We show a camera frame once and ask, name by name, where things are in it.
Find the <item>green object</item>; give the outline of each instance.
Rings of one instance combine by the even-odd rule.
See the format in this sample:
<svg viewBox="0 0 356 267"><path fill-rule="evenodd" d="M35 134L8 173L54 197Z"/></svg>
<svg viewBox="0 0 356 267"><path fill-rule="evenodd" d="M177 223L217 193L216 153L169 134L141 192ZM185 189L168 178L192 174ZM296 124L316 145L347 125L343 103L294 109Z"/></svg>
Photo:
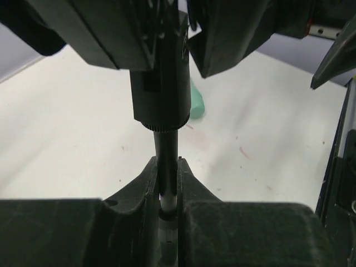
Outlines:
<svg viewBox="0 0 356 267"><path fill-rule="evenodd" d="M190 118L193 119L201 118L205 112L204 101L202 100L202 96L192 80L190 80L190 97L191 97Z"/></svg>

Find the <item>screw hole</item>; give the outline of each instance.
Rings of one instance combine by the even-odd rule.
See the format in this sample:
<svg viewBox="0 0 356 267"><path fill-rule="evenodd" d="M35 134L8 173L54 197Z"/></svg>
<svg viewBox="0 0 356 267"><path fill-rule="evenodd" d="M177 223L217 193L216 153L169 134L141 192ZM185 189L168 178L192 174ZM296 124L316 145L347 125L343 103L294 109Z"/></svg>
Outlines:
<svg viewBox="0 0 356 267"><path fill-rule="evenodd" d="M107 199L105 200L106 204L113 207L113 206L116 206L118 204L118 202L114 199Z"/></svg>

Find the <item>white tabletop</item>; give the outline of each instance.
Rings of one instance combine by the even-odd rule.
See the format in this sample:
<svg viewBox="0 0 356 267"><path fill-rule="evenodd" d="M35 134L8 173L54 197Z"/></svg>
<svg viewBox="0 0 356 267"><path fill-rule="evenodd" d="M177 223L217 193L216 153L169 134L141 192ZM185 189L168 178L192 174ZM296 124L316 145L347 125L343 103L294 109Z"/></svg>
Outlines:
<svg viewBox="0 0 356 267"><path fill-rule="evenodd" d="M179 155L225 201L315 208L345 88L254 52L191 77L206 115L179 133ZM89 66L67 47L0 84L0 197L106 198L155 154L133 119L128 71Z"/></svg>

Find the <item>black plastic part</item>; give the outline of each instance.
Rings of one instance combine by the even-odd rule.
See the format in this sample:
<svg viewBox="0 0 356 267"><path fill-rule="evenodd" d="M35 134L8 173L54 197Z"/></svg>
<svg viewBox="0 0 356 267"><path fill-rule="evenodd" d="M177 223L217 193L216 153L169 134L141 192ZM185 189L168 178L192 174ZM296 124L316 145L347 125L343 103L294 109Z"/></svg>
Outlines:
<svg viewBox="0 0 356 267"><path fill-rule="evenodd" d="M148 1L28 2L87 63L136 71L152 69L156 38L146 30L145 23L154 13Z"/></svg>
<svg viewBox="0 0 356 267"><path fill-rule="evenodd" d="M0 1L0 23L43 56L57 53L66 45L23 0Z"/></svg>
<svg viewBox="0 0 356 267"><path fill-rule="evenodd" d="M244 58L263 45L274 33L276 27L276 15L277 2L272 0L269 2L257 29L254 32L253 38L244 54Z"/></svg>
<svg viewBox="0 0 356 267"><path fill-rule="evenodd" d="M158 267L175 266L177 263L177 242L160 243L161 245L161 258Z"/></svg>
<svg viewBox="0 0 356 267"><path fill-rule="evenodd" d="M312 11L317 0L277 0L278 34L302 39L308 34Z"/></svg>
<svg viewBox="0 0 356 267"><path fill-rule="evenodd" d="M190 114L187 15L180 12L180 32L167 31L159 41L152 71L130 71L134 118L150 130L175 131Z"/></svg>
<svg viewBox="0 0 356 267"><path fill-rule="evenodd" d="M177 212L178 131L155 132L157 180L161 210L167 215Z"/></svg>
<svg viewBox="0 0 356 267"><path fill-rule="evenodd" d="M355 150L352 135L347 137L343 157L338 156L346 111L352 108L347 105L349 95L350 87L340 115L338 129L315 211L329 235L338 263L337 266L339 267L356 266L356 233L354 231L356 218L351 207L351 203L354 200L353 184L355 176L352 177L350 170L348 170L349 157L347 157L347 155L352 155L352 151Z"/></svg>
<svg viewBox="0 0 356 267"><path fill-rule="evenodd" d="M0 266L156 266L156 161L108 200L0 201Z"/></svg>
<svg viewBox="0 0 356 267"><path fill-rule="evenodd" d="M356 67L356 16L340 32L324 57L315 75L311 88L316 89L331 78Z"/></svg>
<svg viewBox="0 0 356 267"><path fill-rule="evenodd" d="M186 207L190 201L217 201L221 202L212 192L210 192L201 182L194 177L189 165L181 157L178 160L177 172L177 193L178 193L178 263L180 267L186 265L186 255L189 253L185 244Z"/></svg>
<svg viewBox="0 0 356 267"><path fill-rule="evenodd" d="M356 14L356 1L317 0L313 24L342 29Z"/></svg>
<svg viewBox="0 0 356 267"><path fill-rule="evenodd" d="M192 202L186 266L336 266L318 217L306 206Z"/></svg>
<svg viewBox="0 0 356 267"><path fill-rule="evenodd" d="M356 130L352 129L347 134L343 159L343 173L340 178L337 204L349 212L352 202L356 201Z"/></svg>
<svg viewBox="0 0 356 267"><path fill-rule="evenodd" d="M195 11L192 4L192 0L187 0L187 9L188 9L188 16L189 16L189 25L192 31L197 30L197 22L195 19Z"/></svg>
<svg viewBox="0 0 356 267"><path fill-rule="evenodd" d="M191 1L202 31L189 50L203 78L237 65L248 50L269 1Z"/></svg>

